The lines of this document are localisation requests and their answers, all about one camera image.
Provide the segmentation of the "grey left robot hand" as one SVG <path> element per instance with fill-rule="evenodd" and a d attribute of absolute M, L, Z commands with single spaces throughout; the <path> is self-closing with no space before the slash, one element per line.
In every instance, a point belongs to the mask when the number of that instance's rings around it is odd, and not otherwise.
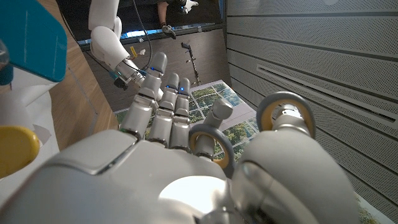
<path fill-rule="evenodd" d="M 139 88 L 144 82 L 144 76 L 141 74 L 141 70 L 132 62 L 132 60 L 127 58 L 120 62 L 114 71 L 117 75 L 114 85 L 123 90 L 128 89 L 128 83 L 133 83 Z"/>

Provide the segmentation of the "white gloved person hand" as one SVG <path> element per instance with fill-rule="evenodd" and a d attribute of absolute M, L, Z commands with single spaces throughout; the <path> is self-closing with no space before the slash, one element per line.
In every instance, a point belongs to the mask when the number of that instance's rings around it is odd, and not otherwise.
<path fill-rule="evenodd" d="M 188 14 L 193 6 L 198 6 L 198 2 L 193 0 L 181 0 L 180 5 L 183 14 Z"/>
<path fill-rule="evenodd" d="M 173 31 L 172 27 L 167 24 L 162 25 L 162 32 L 169 38 L 176 39 L 176 34 Z"/>

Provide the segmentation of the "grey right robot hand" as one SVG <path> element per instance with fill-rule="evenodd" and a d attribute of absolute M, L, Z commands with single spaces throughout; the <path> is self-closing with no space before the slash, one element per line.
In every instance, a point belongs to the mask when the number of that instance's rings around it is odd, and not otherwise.
<path fill-rule="evenodd" d="M 234 158 L 217 99 L 190 125 L 190 87 L 154 55 L 118 130 L 53 156 L 1 207 L 2 223 L 358 223 L 343 169 L 316 141 L 309 104 L 279 91 L 256 111 L 258 134 Z"/>

